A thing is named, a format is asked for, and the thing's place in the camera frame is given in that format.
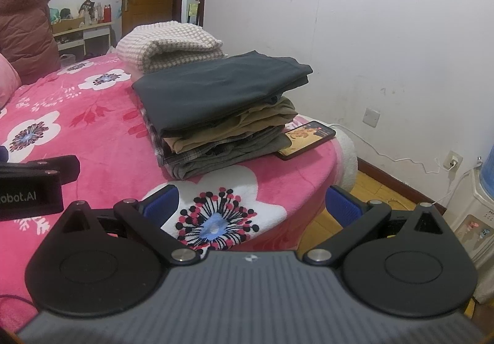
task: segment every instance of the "phone screen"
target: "phone screen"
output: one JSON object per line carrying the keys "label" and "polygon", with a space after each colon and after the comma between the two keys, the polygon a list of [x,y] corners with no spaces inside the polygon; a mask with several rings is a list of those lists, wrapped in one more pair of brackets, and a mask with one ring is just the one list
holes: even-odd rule
{"label": "phone screen", "polygon": [[333,137],[335,131],[317,121],[311,121],[294,130],[288,131],[285,134],[290,138],[291,146],[286,149],[281,149],[278,152],[283,156],[289,156],[328,136]]}

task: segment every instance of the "cardboard box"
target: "cardboard box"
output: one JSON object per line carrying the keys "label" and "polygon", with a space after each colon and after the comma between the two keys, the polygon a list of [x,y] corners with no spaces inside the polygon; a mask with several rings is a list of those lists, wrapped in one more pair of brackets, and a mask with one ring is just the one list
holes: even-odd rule
{"label": "cardboard box", "polygon": [[53,24],[53,33],[61,33],[70,31],[71,29],[79,28],[79,25],[84,23],[84,17],[74,19],[62,19],[59,23]]}

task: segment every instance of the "metal screw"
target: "metal screw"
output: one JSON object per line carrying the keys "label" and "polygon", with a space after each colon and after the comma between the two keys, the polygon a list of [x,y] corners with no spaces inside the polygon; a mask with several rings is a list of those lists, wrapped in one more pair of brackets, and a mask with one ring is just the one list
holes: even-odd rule
{"label": "metal screw", "polygon": [[314,262],[325,262],[331,259],[331,252],[326,249],[316,248],[307,252],[307,257]]}
{"label": "metal screw", "polygon": [[188,262],[196,257],[195,251],[188,248],[175,249],[171,253],[171,257],[179,262]]}

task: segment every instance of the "baseboard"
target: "baseboard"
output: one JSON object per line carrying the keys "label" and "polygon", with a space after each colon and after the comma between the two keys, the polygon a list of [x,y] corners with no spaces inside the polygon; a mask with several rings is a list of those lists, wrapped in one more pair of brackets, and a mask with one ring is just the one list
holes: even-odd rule
{"label": "baseboard", "polygon": [[[378,167],[366,162],[365,160],[360,159],[360,157],[358,158],[358,160],[359,171],[367,174],[369,177],[372,177],[377,182],[386,185],[393,191],[398,192],[401,196],[404,196],[406,199],[411,200],[413,203],[434,202],[431,198],[425,196],[423,193],[418,192],[416,189],[413,189],[411,186],[406,185],[404,182],[391,177],[389,174],[382,171]],[[436,208],[441,214],[446,211],[446,208],[440,204],[436,204]]]}

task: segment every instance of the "pink floral blanket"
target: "pink floral blanket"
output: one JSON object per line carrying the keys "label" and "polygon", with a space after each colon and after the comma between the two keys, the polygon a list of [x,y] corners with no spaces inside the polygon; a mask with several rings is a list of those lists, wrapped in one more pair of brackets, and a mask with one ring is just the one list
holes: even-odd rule
{"label": "pink floral blanket", "polygon": [[[75,154],[76,182],[63,187],[64,205],[77,199],[110,208],[142,199],[169,182],[180,193],[177,212],[162,227],[179,240],[201,233],[202,249],[284,250],[297,246],[323,206],[324,192],[342,175],[341,147],[333,139],[290,161],[274,155],[187,181],[172,181],[157,165],[130,75],[115,55],[84,61],[21,87],[0,112],[0,145],[9,162]],[[305,122],[303,118],[295,124]],[[227,199],[232,217],[218,215]],[[0,294],[29,298],[24,269],[59,215],[0,223]],[[197,218],[211,228],[198,226]],[[16,330],[35,315],[28,305],[0,300],[0,325]]]}

